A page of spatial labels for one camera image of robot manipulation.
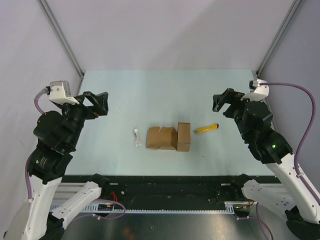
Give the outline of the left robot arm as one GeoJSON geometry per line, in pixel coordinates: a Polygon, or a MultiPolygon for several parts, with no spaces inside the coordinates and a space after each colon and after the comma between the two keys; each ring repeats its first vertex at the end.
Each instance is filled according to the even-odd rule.
{"type": "Polygon", "coordinates": [[[109,179],[92,175],[84,187],[58,208],[51,210],[72,152],[86,120],[108,114],[108,93],[85,91],[73,103],[59,103],[61,112],[43,113],[33,133],[38,142],[26,162],[28,198],[16,213],[4,240],[60,240],[72,220],[91,202],[110,196],[109,179]]]}

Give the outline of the brown cardboard express box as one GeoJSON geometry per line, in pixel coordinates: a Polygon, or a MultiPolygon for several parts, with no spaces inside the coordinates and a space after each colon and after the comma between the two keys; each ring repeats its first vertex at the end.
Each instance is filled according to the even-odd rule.
{"type": "Polygon", "coordinates": [[[189,152],[191,147],[191,124],[179,122],[174,127],[152,126],[146,135],[146,148],[189,152]]]}

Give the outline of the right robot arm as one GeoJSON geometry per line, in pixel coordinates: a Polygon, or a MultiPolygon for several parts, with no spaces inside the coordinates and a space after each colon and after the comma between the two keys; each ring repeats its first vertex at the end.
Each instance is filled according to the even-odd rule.
{"type": "Polygon", "coordinates": [[[320,194],[294,163],[295,154],[287,140],[271,128],[273,114],[263,102],[264,97],[256,91],[244,94],[228,88],[212,97],[212,110],[219,112],[224,104],[229,105],[223,115],[234,120],[250,153],[274,173],[288,197],[259,185],[245,174],[239,176],[230,194],[237,201],[254,200],[278,215],[298,239],[318,240],[320,194]]]}

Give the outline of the yellow utility knife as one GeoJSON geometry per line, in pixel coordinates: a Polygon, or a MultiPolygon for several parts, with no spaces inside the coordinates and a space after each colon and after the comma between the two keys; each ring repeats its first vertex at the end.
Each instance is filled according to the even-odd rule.
{"type": "Polygon", "coordinates": [[[196,133],[196,134],[202,134],[202,133],[205,133],[205,132],[217,130],[219,128],[219,126],[220,125],[218,123],[214,123],[212,125],[208,125],[208,126],[205,126],[205,127],[197,128],[193,132],[196,133]]]}

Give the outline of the small white sachet packet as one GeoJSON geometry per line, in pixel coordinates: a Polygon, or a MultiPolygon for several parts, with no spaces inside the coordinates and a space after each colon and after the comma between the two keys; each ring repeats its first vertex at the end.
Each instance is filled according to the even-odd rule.
{"type": "Polygon", "coordinates": [[[133,130],[133,134],[134,134],[134,139],[135,139],[135,146],[136,147],[140,147],[142,145],[142,143],[141,143],[141,140],[139,138],[139,132],[138,132],[137,128],[135,128],[133,130]]]}

